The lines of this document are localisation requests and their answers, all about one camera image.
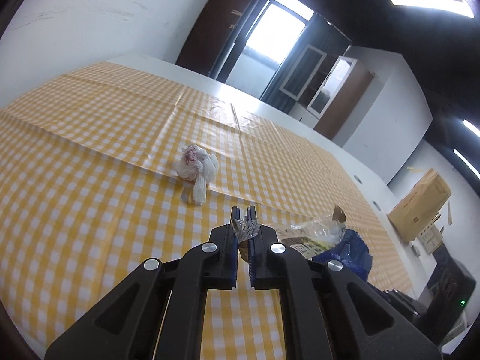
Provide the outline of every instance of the yellow and white tablecloth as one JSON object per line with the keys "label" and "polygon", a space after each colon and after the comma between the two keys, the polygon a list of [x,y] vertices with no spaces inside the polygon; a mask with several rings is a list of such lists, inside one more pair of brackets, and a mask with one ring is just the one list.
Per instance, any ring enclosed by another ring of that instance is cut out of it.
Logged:
{"label": "yellow and white tablecloth", "polygon": [[[220,171],[199,206],[177,178],[181,148],[214,153]],[[47,347],[148,257],[180,258],[255,204],[291,224],[341,206],[373,255],[370,281],[410,280],[369,204],[327,151],[231,103],[112,63],[62,75],[0,110],[0,298]],[[204,359],[284,357],[278,295],[209,291]]]}

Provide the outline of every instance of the silver screw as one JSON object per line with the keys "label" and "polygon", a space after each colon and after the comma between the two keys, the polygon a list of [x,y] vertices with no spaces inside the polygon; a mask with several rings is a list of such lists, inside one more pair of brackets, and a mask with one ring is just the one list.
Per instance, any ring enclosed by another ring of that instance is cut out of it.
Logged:
{"label": "silver screw", "polygon": [[272,244],[272,245],[270,246],[270,250],[271,250],[273,253],[280,254],[280,253],[283,253],[286,249],[285,249],[285,245],[282,245],[282,244]]}
{"label": "silver screw", "polygon": [[343,264],[336,260],[336,259],[333,259],[333,260],[330,260],[327,264],[328,266],[328,269],[330,269],[331,271],[341,271],[343,269]]}
{"label": "silver screw", "polygon": [[202,245],[202,250],[205,253],[212,253],[212,252],[215,252],[217,250],[217,245],[215,245],[213,242],[207,242],[207,243]]}
{"label": "silver screw", "polygon": [[143,263],[143,268],[147,271],[154,271],[160,266],[160,263],[156,259],[148,259]]}

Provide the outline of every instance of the dark ceiling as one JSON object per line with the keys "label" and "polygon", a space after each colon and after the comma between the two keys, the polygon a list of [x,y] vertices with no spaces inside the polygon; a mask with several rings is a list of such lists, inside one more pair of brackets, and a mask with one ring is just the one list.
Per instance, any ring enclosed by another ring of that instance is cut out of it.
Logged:
{"label": "dark ceiling", "polygon": [[300,0],[354,45],[400,53],[423,88],[434,120],[425,138],[480,195],[480,180],[453,154],[458,149],[480,170],[480,138],[466,129],[480,126],[480,10],[476,19],[390,0]]}

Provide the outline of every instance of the open cabinet door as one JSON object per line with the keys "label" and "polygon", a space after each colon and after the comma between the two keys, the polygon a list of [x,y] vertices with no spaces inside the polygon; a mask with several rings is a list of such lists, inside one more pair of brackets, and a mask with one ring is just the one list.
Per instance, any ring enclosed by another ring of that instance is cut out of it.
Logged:
{"label": "open cabinet door", "polygon": [[208,76],[230,33],[252,0],[208,0],[193,26],[177,65]]}

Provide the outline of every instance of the blue plastic bag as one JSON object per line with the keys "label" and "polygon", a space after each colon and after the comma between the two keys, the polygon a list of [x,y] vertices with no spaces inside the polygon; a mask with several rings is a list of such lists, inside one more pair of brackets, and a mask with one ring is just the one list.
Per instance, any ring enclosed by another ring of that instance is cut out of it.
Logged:
{"label": "blue plastic bag", "polygon": [[346,230],[339,244],[312,258],[316,263],[339,260],[364,282],[368,280],[373,257],[362,237],[354,230]]}

